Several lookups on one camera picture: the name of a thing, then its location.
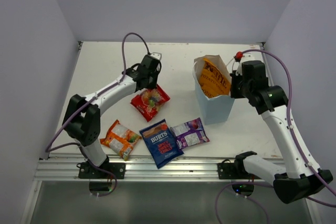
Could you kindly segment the yellow Kettle chips bag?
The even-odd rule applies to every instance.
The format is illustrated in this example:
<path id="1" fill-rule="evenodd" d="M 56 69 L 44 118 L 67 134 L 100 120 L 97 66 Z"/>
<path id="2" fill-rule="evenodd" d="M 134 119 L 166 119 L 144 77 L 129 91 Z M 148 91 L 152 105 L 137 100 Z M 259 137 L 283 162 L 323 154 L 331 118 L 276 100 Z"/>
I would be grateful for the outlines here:
<path id="1" fill-rule="evenodd" d="M 202 63 L 203 67 L 198 82 L 203 93 L 208 98 L 229 95 L 231 77 L 221 57 L 208 55 L 202 59 Z"/>

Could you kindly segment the light blue paper bag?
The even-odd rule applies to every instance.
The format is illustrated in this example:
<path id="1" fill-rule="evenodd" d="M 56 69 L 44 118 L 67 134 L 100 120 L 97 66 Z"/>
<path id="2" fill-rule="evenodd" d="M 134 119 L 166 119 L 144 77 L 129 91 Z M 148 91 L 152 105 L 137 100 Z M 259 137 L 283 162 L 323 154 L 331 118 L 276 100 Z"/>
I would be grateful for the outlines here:
<path id="1" fill-rule="evenodd" d="M 195 81 L 195 93 L 200 107 L 204 124 L 210 125 L 227 121 L 232 110 L 235 99 L 229 95 L 221 95 L 215 98 L 208 98 L 201 90 L 198 78 L 201 75 L 205 57 L 194 59 L 193 78 Z"/>

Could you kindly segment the blue Burts chips bag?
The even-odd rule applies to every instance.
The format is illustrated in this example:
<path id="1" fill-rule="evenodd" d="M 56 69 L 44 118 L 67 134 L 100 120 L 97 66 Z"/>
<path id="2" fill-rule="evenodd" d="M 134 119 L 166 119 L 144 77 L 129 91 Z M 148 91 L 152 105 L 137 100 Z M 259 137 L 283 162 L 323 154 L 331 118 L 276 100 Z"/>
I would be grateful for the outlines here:
<path id="1" fill-rule="evenodd" d="M 175 136 L 165 119 L 141 129 L 140 134 L 154 159 L 157 169 L 184 154 L 178 147 Z"/>

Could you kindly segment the red gummy candy bag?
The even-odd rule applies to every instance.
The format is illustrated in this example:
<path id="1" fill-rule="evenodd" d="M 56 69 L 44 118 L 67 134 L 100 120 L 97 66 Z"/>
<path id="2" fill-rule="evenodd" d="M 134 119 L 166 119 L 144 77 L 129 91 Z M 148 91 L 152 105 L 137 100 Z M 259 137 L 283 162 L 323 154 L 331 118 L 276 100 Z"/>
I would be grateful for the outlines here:
<path id="1" fill-rule="evenodd" d="M 157 84 L 155 89 L 145 89 L 132 98 L 130 104 L 150 122 L 160 108 L 170 100 L 169 95 Z"/>

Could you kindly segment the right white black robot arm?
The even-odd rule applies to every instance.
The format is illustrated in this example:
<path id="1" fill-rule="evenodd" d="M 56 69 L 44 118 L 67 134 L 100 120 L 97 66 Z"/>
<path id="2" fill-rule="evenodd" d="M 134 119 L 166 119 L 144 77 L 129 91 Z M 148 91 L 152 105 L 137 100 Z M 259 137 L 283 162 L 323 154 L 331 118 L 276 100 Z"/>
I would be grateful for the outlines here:
<path id="1" fill-rule="evenodd" d="M 262 61 L 241 61 L 231 73 L 233 98 L 246 98 L 269 127 L 285 163 L 276 165 L 253 151 L 235 157 L 234 172 L 240 178 L 253 174 L 273 186 L 285 204 L 320 192 L 333 181 L 321 169 L 295 127 L 288 98 L 280 86 L 270 86 Z"/>

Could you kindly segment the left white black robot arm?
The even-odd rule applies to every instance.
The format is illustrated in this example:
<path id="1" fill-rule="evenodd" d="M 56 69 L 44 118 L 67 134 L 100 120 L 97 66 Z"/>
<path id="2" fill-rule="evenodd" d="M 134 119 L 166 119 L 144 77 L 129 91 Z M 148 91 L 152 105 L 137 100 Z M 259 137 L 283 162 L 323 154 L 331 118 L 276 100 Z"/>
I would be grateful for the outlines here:
<path id="1" fill-rule="evenodd" d="M 99 142 L 101 116 L 123 98 L 142 89 L 154 89 L 162 69 L 162 54 L 145 55 L 140 63 L 128 68 L 118 79 L 86 96 L 70 98 L 62 129 L 75 139 L 83 155 L 91 161 L 90 171 L 97 178 L 109 172 L 107 155 Z"/>

